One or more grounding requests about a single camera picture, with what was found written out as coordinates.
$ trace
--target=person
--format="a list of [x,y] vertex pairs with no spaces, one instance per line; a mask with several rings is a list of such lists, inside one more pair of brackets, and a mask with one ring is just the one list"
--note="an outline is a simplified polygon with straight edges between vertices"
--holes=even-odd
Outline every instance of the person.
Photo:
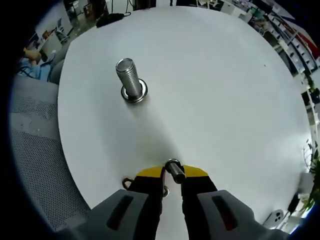
[[69,44],[63,45],[59,52],[53,52],[48,60],[42,63],[39,51],[24,48],[23,58],[18,63],[17,74],[58,85],[68,48]]

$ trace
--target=table surface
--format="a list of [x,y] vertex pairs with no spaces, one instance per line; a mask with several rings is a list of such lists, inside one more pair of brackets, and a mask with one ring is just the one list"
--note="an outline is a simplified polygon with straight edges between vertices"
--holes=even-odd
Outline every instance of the table surface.
[[[116,63],[132,58],[148,98],[121,97]],[[304,171],[308,117],[289,70],[253,28],[195,7],[139,10],[70,45],[58,121],[72,177],[93,208],[123,177],[170,158],[208,172],[262,223],[286,209]],[[166,178],[157,239],[188,239],[180,186]]]

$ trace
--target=bolt thread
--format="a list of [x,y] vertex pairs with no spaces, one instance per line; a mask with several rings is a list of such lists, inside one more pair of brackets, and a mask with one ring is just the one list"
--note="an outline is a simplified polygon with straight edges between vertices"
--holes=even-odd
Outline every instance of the bolt thread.
[[129,97],[138,98],[142,95],[135,63],[130,58],[121,59],[115,66],[116,74],[125,88]]

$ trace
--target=metal washer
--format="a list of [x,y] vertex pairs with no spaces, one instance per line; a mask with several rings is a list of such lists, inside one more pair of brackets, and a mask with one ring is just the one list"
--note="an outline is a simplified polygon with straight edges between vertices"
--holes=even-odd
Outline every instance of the metal washer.
[[123,97],[123,99],[128,102],[128,103],[139,103],[141,102],[144,97],[147,95],[148,93],[148,86],[147,84],[145,83],[145,81],[143,81],[142,79],[139,78],[139,83],[141,84],[141,88],[142,88],[142,94],[141,96],[138,96],[138,97],[131,97],[131,96],[128,96],[127,95],[127,92],[126,92],[126,89],[124,86],[122,86],[121,88],[121,95]]

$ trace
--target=threaded bolt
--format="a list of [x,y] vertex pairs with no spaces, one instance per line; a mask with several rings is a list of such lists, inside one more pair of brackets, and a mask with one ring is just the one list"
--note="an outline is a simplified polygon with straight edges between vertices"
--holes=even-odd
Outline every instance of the threaded bolt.
[[130,58],[124,58],[117,62],[115,71],[123,84],[121,94],[129,103],[140,102],[148,93],[146,83],[139,79],[135,63]]

